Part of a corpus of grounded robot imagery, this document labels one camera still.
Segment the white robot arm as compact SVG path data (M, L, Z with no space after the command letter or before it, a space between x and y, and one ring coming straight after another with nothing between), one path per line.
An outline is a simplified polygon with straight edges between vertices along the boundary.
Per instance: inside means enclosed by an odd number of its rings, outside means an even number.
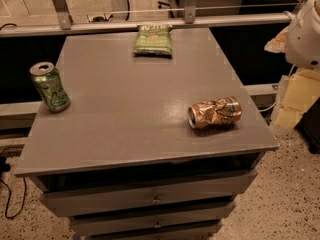
M297 67L320 69L320 0L308 0L290 22L285 56Z

